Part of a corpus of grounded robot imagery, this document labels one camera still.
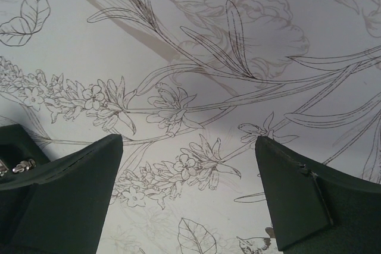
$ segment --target small flower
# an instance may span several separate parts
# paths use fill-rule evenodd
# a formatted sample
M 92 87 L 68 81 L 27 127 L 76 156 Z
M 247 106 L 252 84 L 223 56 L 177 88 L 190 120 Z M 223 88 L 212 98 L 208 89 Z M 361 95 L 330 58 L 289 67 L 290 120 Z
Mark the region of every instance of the small flower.
M 123 192 L 122 195 L 127 199 L 127 205 L 131 208 L 135 206 L 145 206 L 143 198 L 145 194 L 143 192 L 137 192 L 134 187 L 130 187 L 129 192 Z
M 74 120 L 80 115 L 82 110 L 83 110 L 83 108 L 81 106 L 76 106 L 76 107 L 70 108 L 69 111 L 67 111 L 64 114 L 64 119 L 65 120 Z
M 55 74 L 52 76 L 50 88 L 54 94 L 60 93 L 64 89 L 64 75 L 61 74 L 57 77 Z
M 238 129 L 247 133 L 244 137 L 241 138 L 242 143 L 248 143 L 255 141 L 258 136 L 267 136 L 271 139 L 274 139 L 274 130 L 270 129 L 270 124 L 273 122 L 274 113 L 272 112 L 264 121 L 263 128 L 251 124 L 245 123 L 238 125 Z
M 24 89 L 27 98 L 24 100 L 26 106 L 33 107 L 35 110 L 39 111 L 43 102 L 43 98 L 38 95 L 38 88 L 35 87 L 33 90 Z
M 181 173 L 183 180 L 189 179 L 191 176 L 196 175 L 196 161 L 190 158 L 187 154 L 181 154 L 177 158 L 177 162 L 174 164 L 173 168 Z
M 156 85 L 159 96 L 153 96 L 148 102 L 157 108 L 171 108 L 172 110 L 161 110 L 158 114 L 147 116 L 148 123 L 159 123 L 159 128 L 167 128 L 166 134 L 174 137 L 184 124 L 189 128 L 203 128 L 197 122 L 188 119 L 185 114 L 187 112 L 188 103 L 196 98 L 196 95 L 188 96 L 186 91 L 180 87 L 175 92 L 170 86 L 164 83 Z
M 98 110 L 101 107 L 101 101 L 104 100 L 105 96 L 101 92 L 100 86 L 92 86 L 91 89 L 85 89 L 83 91 L 83 98 L 86 100 L 85 108 Z
M 299 136 L 296 135 L 287 135 L 287 136 L 276 136 L 274 135 L 274 130 L 270 127 L 274 119 L 274 113 L 272 112 L 266 120 L 263 122 L 263 127 L 259 127 L 257 125 L 251 124 L 251 123 L 244 123 L 238 125 L 238 129 L 247 133 L 243 137 L 241 137 L 242 143 L 249 143 L 252 142 L 250 145 L 250 148 L 255 148 L 255 141 L 258 138 L 258 136 L 266 136 L 273 140 L 276 140 L 277 142 L 281 144 L 289 143 L 296 138 L 299 138 Z

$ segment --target wallpaper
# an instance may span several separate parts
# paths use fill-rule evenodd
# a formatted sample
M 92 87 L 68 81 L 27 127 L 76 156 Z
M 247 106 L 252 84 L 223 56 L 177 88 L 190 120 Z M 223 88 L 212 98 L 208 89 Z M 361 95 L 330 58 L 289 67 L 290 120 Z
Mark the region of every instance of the wallpaper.
M 255 140 L 380 183 L 380 37 L 381 0 L 0 0 L 0 124 L 123 136 L 99 254 L 278 253 Z

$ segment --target leaf illustration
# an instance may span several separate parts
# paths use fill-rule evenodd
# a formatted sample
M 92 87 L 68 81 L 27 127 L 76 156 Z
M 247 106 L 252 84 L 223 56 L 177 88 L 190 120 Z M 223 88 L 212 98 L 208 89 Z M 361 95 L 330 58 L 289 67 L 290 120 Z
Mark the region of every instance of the leaf illustration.
M 356 54 L 331 57 L 331 58 L 313 58 L 313 57 L 290 57 L 290 59 L 298 62 L 306 67 L 314 68 L 322 71 L 337 71 L 349 67 L 352 64 L 361 61 L 368 61 L 381 57 L 381 46 L 376 46 L 366 51 Z
M 31 33 L 41 30 L 50 15 L 48 0 L 24 0 L 21 5 L 21 16 L 27 21 Z
M 106 8 L 100 10 L 88 18 L 88 23 L 96 23 L 105 19 L 112 18 L 134 21 L 151 29 L 151 27 L 145 23 L 145 20 L 142 16 L 132 10 L 124 8 Z
M 174 73 L 206 73 L 199 65 L 179 64 L 164 68 L 158 68 L 149 74 L 136 89 L 136 95 L 144 95 L 149 92 L 160 80 Z
M 297 138 L 299 138 L 299 136 L 297 135 L 287 135 L 282 137 L 274 136 L 275 141 L 280 144 L 290 143 L 291 141 L 294 141 Z
M 234 201 L 240 203 L 253 203 L 253 202 L 262 202 L 266 200 L 264 192 L 254 193 L 253 195 L 237 197 Z
M 124 99 L 124 93 L 126 91 L 126 84 L 124 82 L 124 77 L 122 76 L 120 79 L 120 84 L 117 88 L 117 103 L 120 107 L 123 107 L 123 99 Z
M 190 219 L 181 219 L 177 239 L 183 254 L 217 253 L 216 239 L 213 235 L 204 226 Z
M 224 66 L 229 68 L 232 72 L 235 72 L 240 75 L 245 75 L 245 70 L 242 69 L 239 65 L 237 65 L 234 60 L 219 46 L 210 41 L 207 37 L 189 29 L 186 27 L 180 27 L 181 30 L 187 34 L 194 41 L 203 46 L 209 53 L 211 53 L 217 60 L 219 60 Z M 213 66 L 204 63 L 208 67 L 216 70 Z
M 2 96 L 5 99 L 8 99 L 9 101 L 13 101 L 13 102 L 16 102 L 17 104 L 24 105 L 24 102 L 19 100 L 19 98 L 16 98 L 14 95 L 10 95 L 7 92 L 0 92 L 0 96 Z
M 13 121 L 7 117 L 0 116 L 0 126 L 7 126 L 7 125 L 14 125 L 14 124 L 19 124 L 19 123 L 16 121 Z M 43 137 L 40 134 L 38 134 L 37 132 L 34 132 L 31 129 L 25 127 L 24 125 L 22 125 L 22 126 L 23 126 L 23 129 L 28 133 L 28 135 L 33 139 L 33 141 L 35 141 L 35 143 L 41 149 L 45 148 L 50 143 L 52 143 L 52 139 L 49 136 Z
M 363 116 L 367 115 L 374 107 L 376 107 L 381 102 L 381 93 L 374 96 L 366 104 L 361 107 L 343 114 L 335 115 L 306 115 L 298 113 L 288 113 L 285 117 L 294 123 L 312 127 L 312 128 L 335 128 L 343 125 L 347 125 L 354 121 L 361 119 Z
M 0 26 L 0 41 L 7 46 L 24 46 L 32 36 L 28 22 L 14 17 Z
M 234 169 L 233 167 L 228 166 L 228 165 L 217 164 L 216 170 L 220 173 L 233 174 L 233 175 L 237 175 L 239 178 L 241 178 L 241 173 L 237 169 Z
M 246 71 L 248 76 L 252 77 L 245 55 L 245 38 L 243 36 L 243 25 L 241 16 L 237 7 L 230 0 L 226 2 L 227 25 L 229 27 L 229 40 L 232 51 L 240 63 L 241 67 Z
M 135 126 L 134 122 L 131 120 L 131 118 L 126 113 L 124 113 L 123 111 L 119 112 L 118 118 L 120 120 L 122 120 L 122 122 L 124 122 L 125 125 L 127 125 L 129 127 L 129 129 L 132 130 L 133 134 L 136 133 L 136 126 Z
M 128 153 L 127 149 L 124 148 L 123 157 L 118 170 L 117 177 L 121 176 L 124 170 L 134 171 L 143 159 L 145 151 L 153 144 L 153 142 L 147 142 L 139 145 L 137 148 L 132 148 L 132 151 Z

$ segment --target leaf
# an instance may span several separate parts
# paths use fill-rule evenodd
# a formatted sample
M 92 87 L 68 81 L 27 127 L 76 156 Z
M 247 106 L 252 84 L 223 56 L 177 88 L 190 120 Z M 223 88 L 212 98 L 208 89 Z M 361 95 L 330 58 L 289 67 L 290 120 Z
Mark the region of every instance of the leaf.
M 110 94 L 108 92 L 108 88 L 107 88 L 107 85 L 102 81 L 102 80 L 98 80 L 97 81 L 98 83 L 98 86 L 101 87 L 102 89 L 102 93 L 105 95 L 106 97 L 106 101 L 110 101 Z
M 204 226 L 190 219 L 181 219 L 177 239 L 183 254 L 217 253 L 216 239 L 213 235 Z
M 118 113 L 118 118 L 125 123 L 129 127 L 129 129 L 132 130 L 133 134 L 136 133 L 136 126 L 135 123 L 131 120 L 131 118 L 125 114 L 123 111 Z
M 218 164 L 216 166 L 216 170 L 220 173 L 233 174 L 233 175 L 237 175 L 239 178 L 241 178 L 241 173 L 237 169 L 234 169 L 233 167 L 228 166 L 228 165 Z
M 217 141 L 213 145 L 212 152 L 213 155 L 217 158 L 220 159 L 220 147 L 221 147 L 221 139 L 217 138 Z
M 321 71 L 338 71 L 369 59 L 375 59 L 381 56 L 381 46 L 362 51 L 360 53 L 330 58 L 312 58 L 312 57 L 290 57 L 290 59 L 298 62 L 306 67 L 314 68 Z
M 21 16 L 27 21 L 31 33 L 41 30 L 50 11 L 48 0 L 24 0 L 21 5 Z
M 100 10 L 88 18 L 88 23 L 96 23 L 105 19 L 112 18 L 133 21 L 151 29 L 150 25 L 143 19 L 142 16 L 132 10 L 124 8 L 106 8 Z
M 280 143 L 280 144 L 290 143 L 291 141 L 294 141 L 297 138 L 299 138 L 299 136 L 297 136 L 297 135 L 287 135 L 287 136 L 282 136 L 282 137 L 274 136 L 275 141 Z
M 343 114 L 335 115 L 306 115 L 299 113 L 288 113 L 285 117 L 294 123 L 302 126 L 312 127 L 312 128 L 335 128 L 339 126 L 344 126 L 354 121 L 361 119 L 363 116 L 367 115 L 373 108 L 375 108 L 381 102 L 381 93 L 378 93 L 371 100 L 361 107 Z
M 273 122 L 273 119 L 274 119 L 274 111 L 263 122 L 263 127 L 265 128 L 265 130 L 270 130 L 270 125 L 271 125 L 271 122 Z
M 136 148 L 127 158 L 127 152 L 126 152 L 126 147 L 124 147 L 124 152 L 123 152 L 123 157 L 122 161 L 118 170 L 118 176 L 121 176 L 121 173 L 124 170 L 132 170 L 134 171 L 140 164 L 140 162 L 143 159 L 145 151 L 153 144 L 153 142 L 147 142 L 144 144 L 139 145 L 138 148 Z
M 180 101 L 182 107 L 188 107 L 188 103 L 196 98 L 197 95 L 188 96 Z
M 232 60 L 232 58 L 224 51 L 222 50 L 219 46 L 217 46 L 215 43 L 210 41 L 208 38 L 205 36 L 192 31 L 189 28 L 186 27 L 180 27 L 181 30 L 187 34 L 190 38 L 192 38 L 194 41 L 199 43 L 201 46 L 203 46 L 209 53 L 211 53 L 220 63 L 222 63 L 224 66 L 229 68 L 231 71 L 236 72 L 237 74 L 242 75 L 242 70 L 237 70 L 237 64 Z M 203 63 L 204 65 L 212 68 L 213 70 L 217 70 L 211 65 L 208 65 L 206 63 Z
M 126 90 L 126 84 L 124 82 L 124 77 L 120 79 L 120 84 L 117 88 L 117 103 L 120 107 L 123 107 L 124 92 Z
M 7 46 L 24 46 L 31 36 L 28 23 L 22 17 L 14 17 L 0 26 L 0 41 Z
M 253 202 L 262 202 L 266 200 L 264 193 L 254 193 L 253 195 L 237 197 L 234 201 L 240 203 L 253 203 Z
M 9 101 L 13 101 L 17 104 L 22 104 L 24 105 L 24 102 L 22 102 L 21 100 L 19 100 L 19 98 L 16 98 L 14 95 L 10 95 L 9 93 L 6 93 L 6 92 L 0 92 L 0 96 L 2 96 L 3 98 L 5 99 L 8 99 Z
M 364 120 L 360 121 L 358 124 L 353 126 L 351 129 L 349 129 L 347 132 L 341 135 L 335 142 L 333 142 L 332 147 L 335 147 L 343 141 L 347 140 L 353 134 L 359 133 L 372 120 L 372 118 L 373 117 L 365 118 Z
M 200 134 L 200 138 L 201 138 L 201 146 L 202 146 L 202 151 L 203 153 L 205 154 L 205 156 L 207 156 L 209 159 L 213 159 L 213 152 L 212 152 L 212 148 L 210 147 L 208 141 L 206 140 L 206 138 Z
M 226 1 L 226 15 L 227 25 L 229 28 L 229 40 L 232 51 L 238 62 L 241 64 L 244 72 L 246 72 L 248 76 L 252 76 L 246 61 L 245 38 L 243 36 L 241 16 L 239 15 L 237 7 L 230 0 Z
M 123 108 L 125 110 L 128 110 L 128 107 L 129 107 L 129 103 L 131 101 L 131 99 L 136 95 L 136 89 L 134 89 L 132 92 L 129 92 L 128 94 L 126 94 L 123 98 Z
M 188 118 L 186 118 L 185 116 L 182 118 L 183 120 L 183 123 L 186 127 L 189 127 L 189 128 L 204 128 L 204 126 L 202 126 L 200 123 L 197 123 L 197 122 L 194 122 Z
M 206 73 L 199 65 L 193 64 L 179 64 L 175 66 L 169 66 L 164 68 L 158 68 L 150 73 L 136 89 L 136 95 L 144 95 L 149 92 L 159 81 L 163 78 L 177 73 Z

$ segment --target flower illustration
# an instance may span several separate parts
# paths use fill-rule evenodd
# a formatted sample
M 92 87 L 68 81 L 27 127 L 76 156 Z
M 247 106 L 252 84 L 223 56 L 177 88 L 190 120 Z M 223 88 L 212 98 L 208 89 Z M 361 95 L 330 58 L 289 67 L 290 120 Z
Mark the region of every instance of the flower illustration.
M 140 243 L 137 242 L 136 236 L 131 235 L 131 232 L 132 230 L 122 230 L 118 225 L 116 231 L 113 231 L 109 237 L 101 239 L 99 248 L 105 247 L 110 251 L 110 247 L 112 247 L 113 253 L 118 254 L 141 254 Z
M 26 106 L 33 107 L 35 110 L 39 111 L 43 98 L 38 95 L 38 88 L 35 87 L 33 90 L 24 89 L 25 95 L 27 96 L 24 100 Z
M 104 100 L 105 96 L 101 92 L 100 86 L 94 85 L 91 89 L 85 89 L 83 91 L 83 97 L 86 100 L 85 108 L 98 110 L 101 107 L 101 101 Z
M 134 225 L 143 230 L 150 239 L 172 238 L 176 234 L 173 223 L 172 211 L 157 208 L 145 208 L 142 222 L 135 222 Z
M 176 135 L 182 124 L 189 128 L 203 128 L 202 125 L 185 116 L 188 103 L 194 100 L 196 95 L 188 96 L 181 87 L 178 87 L 175 92 L 165 83 L 156 84 L 156 89 L 160 96 L 152 96 L 148 102 L 154 107 L 172 110 L 160 110 L 158 114 L 147 116 L 148 123 L 159 123 L 159 128 L 167 128 L 166 134 L 170 137 Z
M 130 187 L 129 191 L 124 191 L 122 195 L 125 200 L 127 200 L 127 205 L 131 208 L 134 208 L 137 205 L 145 206 L 145 201 L 143 200 L 145 194 L 143 192 L 137 192 L 134 187 Z
M 0 57 L 0 92 L 17 91 L 19 89 L 17 83 L 21 82 L 23 77 L 23 72 L 16 65 Z
M 266 136 L 282 144 L 289 143 L 299 137 L 296 135 L 288 135 L 283 137 L 275 136 L 274 130 L 271 128 L 273 119 L 274 119 L 274 113 L 272 112 L 263 122 L 262 127 L 259 127 L 251 123 L 244 123 L 244 124 L 238 125 L 238 129 L 246 133 L 246 135 L 241 137 L 241 142 L 242 143 L 252 142 L 250 145 L 250 148 L 254 149 L 255 141 L 258 138 L 258 136 Z
M 55 74 L 52 76 L 50 87 L 54 94 L 60 93 L 64 89 L 64 75 L 61 74 L 57 77 Z
M 115 201 L 125 202 L 127 206 L 144 206 L 143 198 L 156 201 L 165 208 L 165 199 L 181 197 L 183 185 L 198 184 L 199 190 L 218 186 L 219 174 L 228 173 L 241 177 L 238 170 L 224 163 L 220 156 L 221 140 L 210 146 L 206 138 L 200 135 L 201 144 L 194 142 L 188 148 L 182 148 L 175 162 L 161 161 L 151 166 L 148 162 L 139 168 L 138 173 L 124 170 L 115 182 L 110 204 Z
M 234 58 L 229 41 L 225 4 L 227 0 L 171 0 L 178 11 L 184 13 L 192 26 L 187 26 L 212 41 Z M 292 23 L 287 0 L 229 0 L 238 8 L 245 31 L 245 52 L 250 73 L 259 79 L 272 79 L 281 75 L 293 63 L 288 56 L 308 52 L 309 42 L 302 29 Z M 285 46 L 281 39 L 287 39 Z M 209 66 L 221 70 L 221 61 L 194 39 L 180 44 L 186 52 Z M 190 63 L 186 55 L 176 63 Z
M 196 175 L 196 161 L 190 158 L 187 154 L 181 154 L 177 158 L 177 162 L 174 164 L 173 168 L 181 172 L 183 180 L 189 179 L 190 176 Z

